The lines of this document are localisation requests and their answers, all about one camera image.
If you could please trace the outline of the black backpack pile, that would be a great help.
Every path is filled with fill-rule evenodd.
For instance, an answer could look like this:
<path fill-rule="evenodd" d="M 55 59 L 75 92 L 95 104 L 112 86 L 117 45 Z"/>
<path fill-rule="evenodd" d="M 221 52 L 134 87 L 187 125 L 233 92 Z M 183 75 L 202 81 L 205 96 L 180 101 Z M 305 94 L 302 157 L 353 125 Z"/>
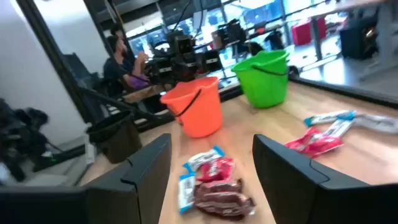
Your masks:
<path fill-rule="evenodd" d="M 38 158 L 47 150 L 48 140 L 40 129 L 48 121 L 49 116 L 41 110 L 14 110 L 0 98 L 0 162 L 18 182 L 26 178 L 20 167 L 24 158 Z"/>

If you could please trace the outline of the brown candy bar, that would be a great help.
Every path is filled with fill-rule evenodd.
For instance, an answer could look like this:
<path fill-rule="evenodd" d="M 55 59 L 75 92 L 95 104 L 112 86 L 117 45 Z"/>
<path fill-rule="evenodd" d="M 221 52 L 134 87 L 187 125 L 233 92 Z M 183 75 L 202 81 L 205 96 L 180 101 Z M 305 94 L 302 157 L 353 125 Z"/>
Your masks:
<path fill-rule="evenodd" d="M 238 192 L 215 192 L 197 195 L 194 205 L 209 215 L 241 220 L 253 214 L 256 204 L 251 197 Z"/>
<path fill-rule="evenodd" d="M 242 179 L 225 179 L 202 183 L 195 188 L 196 194 L 209 194 L 217 192 L 238 192 L 243 191 Z"/>

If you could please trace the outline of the black equipment case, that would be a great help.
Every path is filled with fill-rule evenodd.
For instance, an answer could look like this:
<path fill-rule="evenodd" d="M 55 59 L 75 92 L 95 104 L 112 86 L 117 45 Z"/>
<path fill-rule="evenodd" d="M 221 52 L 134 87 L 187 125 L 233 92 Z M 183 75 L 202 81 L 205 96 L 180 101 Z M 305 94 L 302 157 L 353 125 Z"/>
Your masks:
<path fill-rule="evenodd" d="M 344 58 L 366 60 L 378 52 L 377 19 L 352 19 L 340 30 L 341 54 Z"/>

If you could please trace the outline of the red Skittles packet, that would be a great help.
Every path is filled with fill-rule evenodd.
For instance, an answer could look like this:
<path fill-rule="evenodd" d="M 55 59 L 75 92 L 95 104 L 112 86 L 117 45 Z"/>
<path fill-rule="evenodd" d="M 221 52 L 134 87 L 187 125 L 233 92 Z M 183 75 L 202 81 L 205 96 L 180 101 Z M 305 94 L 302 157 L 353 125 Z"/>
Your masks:
<path fill-rule="evenodd" d="M 319 135 L 320 133 L 321 131 L 319 131 L 316 128 L 313 127 L 308 128 L 305 134 L 301 138 L 289 141 L 285 143 L 284 146 L 302 154 L 309 153 L 312 142 L 314 142 L 314 139 L 318 138 L 317 135 Z"/>
<path fill-rule="evenodd" d="M 317 157 L 342 145 L 343 141 L 340 138 L 321 136 L 318 139 L 309 140 L 302 152 L 310 157 Z"/>
<path fill-rule="evenodd" d="M 232 176 L 235 162 L 232 158 L 221 157 L 204 163 L 200 167 L 200 175 L 197 180 L 200 182 L 212 182 L 225 180 Z"/>

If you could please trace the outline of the black plastic bucket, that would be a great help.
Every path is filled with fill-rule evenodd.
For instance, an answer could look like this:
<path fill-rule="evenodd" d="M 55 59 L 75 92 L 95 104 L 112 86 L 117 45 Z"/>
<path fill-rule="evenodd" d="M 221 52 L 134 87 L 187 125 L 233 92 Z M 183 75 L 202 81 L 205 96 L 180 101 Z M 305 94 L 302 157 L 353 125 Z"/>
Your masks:
<path fill-rule="evenodd" d="M 132 112 L 113 114 L 86 130 L 89 141 L 112 164 L 120 163 L 142 148 Z"/>

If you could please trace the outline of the red storage box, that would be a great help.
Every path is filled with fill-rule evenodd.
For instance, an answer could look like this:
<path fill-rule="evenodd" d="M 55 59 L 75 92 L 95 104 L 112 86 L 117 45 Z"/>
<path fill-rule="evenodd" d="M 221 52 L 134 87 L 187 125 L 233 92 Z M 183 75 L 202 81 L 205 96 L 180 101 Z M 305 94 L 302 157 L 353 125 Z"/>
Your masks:
<path fill-rule="evenodd" d="M 296 46 L 307 45 L 312 41 L 311 22 L 305 21 L 291 27 L 293 43 Z M 326 37 L 326 21 L 324 18 L 317 19 L 318 35 L 321 39 Z"/>

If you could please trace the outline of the white container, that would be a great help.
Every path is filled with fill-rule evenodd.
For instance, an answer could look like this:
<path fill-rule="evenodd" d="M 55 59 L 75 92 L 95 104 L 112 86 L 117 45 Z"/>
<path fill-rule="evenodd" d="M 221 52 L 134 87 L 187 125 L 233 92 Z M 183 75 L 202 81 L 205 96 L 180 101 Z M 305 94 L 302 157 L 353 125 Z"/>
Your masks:
<path fill-rule="evenodd" d="M 85 129 L 85 135 L 84 135 L 85 158 L 86 158 L 86 163 L 88 165 L 91 165 L 91 164 L 95 163 L 97 150 L 96 150 L 96 147 L 90 142 L 90 135 L 87 133 L 88 128 L 89 128 L 89 126 Z"/>

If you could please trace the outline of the person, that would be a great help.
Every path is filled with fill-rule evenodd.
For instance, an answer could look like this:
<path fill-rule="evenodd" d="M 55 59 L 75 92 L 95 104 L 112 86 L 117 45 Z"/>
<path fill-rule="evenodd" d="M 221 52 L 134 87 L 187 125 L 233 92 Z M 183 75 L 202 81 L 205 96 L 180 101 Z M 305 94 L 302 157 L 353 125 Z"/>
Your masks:
<path fill-rule="evenodd" d="M 124 30 L 124 27 L 120 23 L 113 24 L 113 26 L 110 29 L 110 33 L 111 33 L 111 35 L 117 36 L 125 42 L 128 41 L 127 34 Z"/>
<path fill-rule="evenodd" d="M 103 65 L 104 79 L 110 85 L 109 95 L 117 96 L 125 91 L 136 91 L 128 81 L 130 76 L 138 77 L 144 74 L 148 55 L 145 52 L 139 52 L 137 57 L 128 59 L 127 47 L 122 39 L 114 35 L 106 39 L 113 51 L 113 56 L 108 58 Z"/>

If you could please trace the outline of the green plastic bucket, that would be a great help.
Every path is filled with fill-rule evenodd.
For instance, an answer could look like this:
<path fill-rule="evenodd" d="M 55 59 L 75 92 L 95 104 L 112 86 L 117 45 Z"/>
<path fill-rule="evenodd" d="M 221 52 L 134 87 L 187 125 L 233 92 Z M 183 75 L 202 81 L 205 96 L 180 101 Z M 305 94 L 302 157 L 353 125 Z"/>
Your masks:
<path fill-rule="evenodd" d="M 284 102 L 289 79 L 288 56 L 284 50 L 263 50 L 231 69 L 253 107 L 269 108 Z"/>

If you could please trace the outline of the purple bag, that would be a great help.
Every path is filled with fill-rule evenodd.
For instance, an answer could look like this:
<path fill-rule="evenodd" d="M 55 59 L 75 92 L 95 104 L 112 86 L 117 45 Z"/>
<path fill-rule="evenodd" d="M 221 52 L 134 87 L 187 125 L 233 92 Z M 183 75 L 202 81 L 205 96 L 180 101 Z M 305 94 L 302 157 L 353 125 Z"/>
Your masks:
<path fill-rule="evenodd" d="M 148 77 L 145 76 L 144 74 L 141 74 L 138 77 L 130 76 L 128 83 L 135 90 L 141 90 L 143 88 L 147 88 L 148 86 L 151 86 Z"/>

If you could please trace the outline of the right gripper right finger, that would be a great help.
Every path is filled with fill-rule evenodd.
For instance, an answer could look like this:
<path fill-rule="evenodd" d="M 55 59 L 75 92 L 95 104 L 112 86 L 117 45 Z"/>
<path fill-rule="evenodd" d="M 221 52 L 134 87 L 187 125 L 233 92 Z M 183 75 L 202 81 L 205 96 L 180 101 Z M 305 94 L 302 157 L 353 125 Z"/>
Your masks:
<path fill-rule="evenodd" d="M 398 183 L 369 185 L 261 134 L 252 156 L 276 224 L 398 224 Z"/>

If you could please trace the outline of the orange jack-o-lantern bucket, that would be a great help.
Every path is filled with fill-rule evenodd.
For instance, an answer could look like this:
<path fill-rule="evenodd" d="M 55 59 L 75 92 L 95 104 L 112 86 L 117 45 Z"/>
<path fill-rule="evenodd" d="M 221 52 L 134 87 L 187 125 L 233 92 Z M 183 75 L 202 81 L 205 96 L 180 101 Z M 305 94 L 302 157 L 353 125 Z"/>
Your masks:
<path fill-rule="evenodd" d="M 191 138 L 202 138 L 220 129 L 223 123 L 218 79 L 205 77 L 179 82 L 160 97 L 183 132 Z"/>

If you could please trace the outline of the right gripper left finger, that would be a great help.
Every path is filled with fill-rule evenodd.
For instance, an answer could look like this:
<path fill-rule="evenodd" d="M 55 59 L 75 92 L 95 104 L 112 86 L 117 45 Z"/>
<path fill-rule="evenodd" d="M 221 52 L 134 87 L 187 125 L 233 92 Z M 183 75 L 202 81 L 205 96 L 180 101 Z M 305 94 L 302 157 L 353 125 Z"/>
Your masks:
<path fill-rule="evenodd" d="M 79 187 L 0 187 L 0 224 L 158 224 L 171 164 L 161 134 Z"/>

